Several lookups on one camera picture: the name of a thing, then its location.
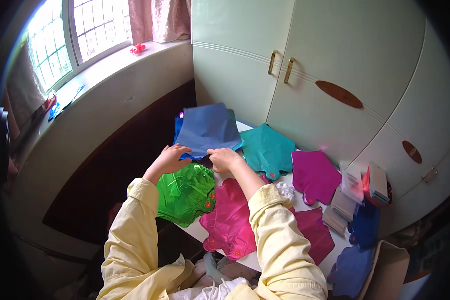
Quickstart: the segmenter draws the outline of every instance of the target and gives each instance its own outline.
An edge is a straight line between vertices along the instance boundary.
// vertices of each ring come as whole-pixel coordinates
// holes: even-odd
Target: gold handle
[[[271,58],[270,58],[270,66],[268,67],[268,75],[272,75],[272,70],[274,69],[274,63],[275,63],[275,55],[277,54],[277,50],[274,50],[271,53]]]
[[[288,68],[286,69],[285,80],[283,81],[283,83],[286,85],[288,85],[288,78],[290,78],[290,73],[292,73],[294,61],[295,58],[293,57],[290,57],[290,60],[288,61]]]

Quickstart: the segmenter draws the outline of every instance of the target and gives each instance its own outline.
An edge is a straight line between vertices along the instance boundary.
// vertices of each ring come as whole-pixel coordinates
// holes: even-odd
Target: window sill
[[[91,90],[99,87],[102,82],[106,81],[109,77],[114,76],[114,74],[120,72],[121,70],[130,68],[140,61],[150,58],[159,52],[167,51],[183,44],[190,44],[190,40],[174,41],[166,44],[148,41],[143,43],[143,45],[146,46],[144,52],[139,53],[138,55],[132,55],[130,53],[130,49],[133,48],[132,45],[127,46],[126,48],[117,51],[94,63],[89,68],[83,70],[77,76],[70,79],[56,92],[57,100],[59,102],[68,102],[76,95],[78,88],[82,85],[85,85],[85,87],[78,94],[75,101],[71,104],[71,106],[75,105]],[[48,129],[53,126],[54,122],[56,121],[54,119],[48,122],[49,115],[50,111],[47,111],[40,120],[40,123],[36,124],[36,126],[31,129],[32,132],[30,132],[27,141],[24,142],[23,147],[17,153],[15,159],[18,164],[19,171],[23,169],[35,145],[38,143],[41,137],[47,133]]]

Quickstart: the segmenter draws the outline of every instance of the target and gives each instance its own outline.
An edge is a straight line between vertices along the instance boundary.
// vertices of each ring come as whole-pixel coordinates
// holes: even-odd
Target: yellow jacket
[[[308,255],[310,242],[297,229],[290,201],[268,184],[248,206],[262,275],[254,290],[241,284],[226,300],[327,299],[324,274]],[[192,273],[193,263],[182,255],[158,268],[157,209],[156,186],[142,178],[133,180],[105,243],[104,287],[98,299],[167,300]]]

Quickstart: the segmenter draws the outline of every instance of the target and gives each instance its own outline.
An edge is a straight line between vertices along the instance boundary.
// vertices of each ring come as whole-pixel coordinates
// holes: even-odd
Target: white table
[[[240,132],[252,129],[252,127],[247,126],[238,121],[236,124],[238,127],[238,131],[240,131]],[[220,174],[215,174],[216,186],[217,187],[221,186],[223,181],[230,177],[233,177],[232,174],[228,174],[225,176],[220,175]],[[287,176],[281,176],[274,183],[285,182],[289,185],[292,185],[292,178],[293,178],[293,173],[289,173]],[[302,193],[296,192],[294,201],[293,201],[293,207],[295,208],[295,211],[311,210],[314,208],[322,207],[323,212],[324,212],[327,206],[322,204],[319,201],[317,201],[317,203],[315,203],[313,206],[307,206],[302,200]],[[197,240],[199,240],[200,242],[203,243],[204,240],[208,237],[208,232],[205,230],[205,228],[202,227],[202,225],[200,225],[199,219],[200,218],[196,218],[195,221],[187,228],[183,228],[178,225],[177,226],[179,228],[181,228],[183,231],[185,231],[186,233],[188,233],[189,235],[191,235],[192,237],[196,238]],[[331,238],[333,239],[333,242],[335,243],[335,248],[327,255],[327,257],[318,266],[320,268],[320,270],[323,272],[323,274],[325,275],[325,278],[327,278],[327,276],[330,274],[332,266],[336,263],[337,257],[338,257],[338,255],[340,255],[342,253],[343,249],[352,246],[349,242],[350,233],[348,233],[348,231],[346,232],[345,237],[340,236],[338,233],[336,233],[335,231],[333,231],[331,229],[329,229],[329,231],[331,234]],[[221,249],[219,249],[218,252],[220,252],[222,255],[225,255]],[[257,270],[259,272],[262,271],[262,269],[258,263],[257,252],[253,252],[249,255],[246,255],[245,257],[238,260],[238,262],[247,267],[250,267],[254,270]],[[331,291],[332,285],[328,284],[328,283],[327,283],[327,285],[328,285],[328,290]]]

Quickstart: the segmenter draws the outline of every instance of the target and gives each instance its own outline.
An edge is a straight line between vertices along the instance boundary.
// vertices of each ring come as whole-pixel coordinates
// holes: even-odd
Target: wardrobe door
[[[450,60],[427,22],[423,51],[410,86],[385,126],[352,165],[365,172],[374,161],[387,172],[393,206],[384,209],[384,215],[390,228],[397,231],[430,213],[450,195],[450,163],[442,162],[445,157],[450,162]],[[437,178],[426,183],[422,177],[433,167]]]
[[[304,150],[351,162],[402,98],[424,32],[410,0],[297,1],[267,123]]]
[[[256,125],[266,121],[294,3],[193,1],[193,64],[199,106],[223,102],[239,119]]]

